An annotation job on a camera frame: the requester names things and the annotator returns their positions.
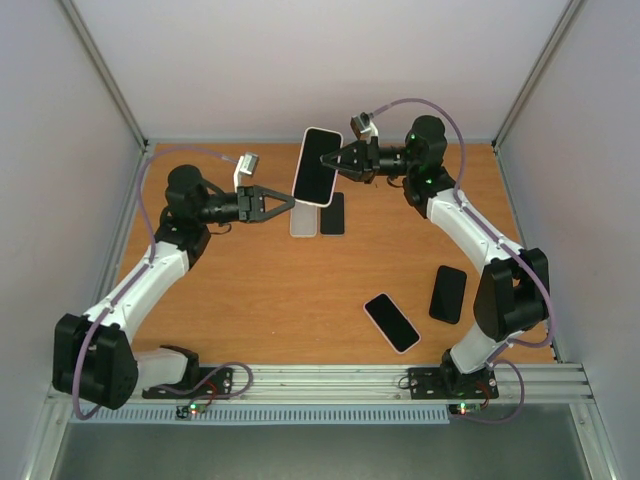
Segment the black phone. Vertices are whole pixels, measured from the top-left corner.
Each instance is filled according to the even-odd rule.
[[[302,203],[326,207],[331,203],[337,172],[325,167],[320,157],[342,147],[339,132],[309,127],[304,132],[298,169],[293,183],[293,197]]]
[[[460,321],[467,274],[457,268],[441,265],[436,273],[429,315],[452,325]]]
[[[344,193],[335,192],[329,206],[320,210],[320,233],[344,235]]]
[[[420,334],[386,293],[364,304],[364,311],[397,353],[420,341]]]

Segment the wooden tabletop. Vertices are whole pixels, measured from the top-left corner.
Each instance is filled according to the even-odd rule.
[[[203,145],[238,158],[260,155],[251,182],[291,193],[299,145]],[[156,151],[166,148],[158,146]],[[495,157],[488,145],[472,145],[463,189],[473,204],[511,238],[517,233]],[[447,149],[445,166],[458,172],[459,149]],[[204,178],[233,190],[234,166],[193,152],[176,152],[152,165],[145,205],[157,226],[165,206],[167,175],[178,165],[196,165]],[[203,362],[239,360],[266,364],[439,363],[442,353],[472,325],[479,275],[445,234],[409,207],[401,189],[384,178],[372,185],[338,177],[345,194],[346,234],[292,238],[289,212],[264,224],[233,225],[212,236],[194,268],[153,309],[138,331],[135,350],[160,344],[186,347]],[[149,243],[140,215],[134,222],[121,277]],[[448,325],[429,317],[440,265],[467,272],[462,319]],[[419,330],[422,340],[396,354],[363,312],[363,304],[388,293]],[[541,326],[522,338],[539,340]],[[516,347],[505,357],[520,363],[552,362],[551,351]]]

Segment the black mounting plate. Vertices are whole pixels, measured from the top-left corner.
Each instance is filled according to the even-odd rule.
[[[196,383],[198,383],[205,376],[207,376],[207,374],[211,370],[213,370],[213,367],[200,367],[198,380],[196,381]],[[224,386],[225,380],[229,380],[228,387]],[[209,381],[215,385],[218,395],[228,395],[229,393],[231,393],[231,388],[233,387],[233,369],[223,368],[219,372],[217,372],[215,375],[210,377]],[[147,400],[177,400],[182,398],[190,400],[194,397],[207,395],[208,390],[211,390],[211,388],[206,383],[202,385],[198,390],[190,393],[189,395],[177,395],[175,393],[167,392],[162,388],[152,387],[152,388],[149,388],[148,390],[142,391],[142,398],[145,398]]]
[[[408,369],[407,385],[411,400],[484,400],[485,394],[475,384],[467,385],[462,388],[460,395],[452,396],[447,394],[444,386],[444,380],[440,373],[440,367],[415,367]],[[493,380],[495,383],[495,375],[490,372],[487,381],[482,384],[489,392],[489,398],[499,397],[498,386],[489,385]]]

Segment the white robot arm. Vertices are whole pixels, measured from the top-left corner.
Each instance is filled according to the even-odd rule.
[[[175,168],[165,191],[167,207],[151,245],[136,267],[82,316],[65,315],[56,325],[53,386],[116,409],[135,390],[160,384],[193,387],[197,354],[173,346],[133,354],[131,343],[154,305],[198,261],[209,242],[208,224],[259,223],[293,208],[293,197],[255,185],[240,185],[257,156],[245,154],[234,174],[235,191],[225,193],[191,165]],[[281,200],[266,210],[265,198]]]
[[[525,250],[505,237],[456,188],[442,166],[447,141],[439,118],[418,117],[401,148],[380,147],[378,129],[365,113],[353,117],[351,127],[358,140],[324,155],[322,163],[357,182],[371,183],[378,175],[391,179],[402,176],[409,205],[449,235],[481,274],[474,303],[476,322],[445,352],[440,368],[455,395],[460,385],[476,381],[487,361],[506,342],[547,318],[542,295],[510,252],[519,256],[548,290],[547,258],[540,250]]]

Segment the gray wall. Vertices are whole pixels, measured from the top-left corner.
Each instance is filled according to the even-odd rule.
[[[149,137],[300,141],[401,97],[491,140],[566,0],[76,0]],[[380,117],[404,139],[424,107]]]
[[[588,0],[502,148],[626,478],[640,471],[640,2]]]
[[[89,306],[137,148],[57,2],[0,2],[0,478],[16,478],[53,328]]]

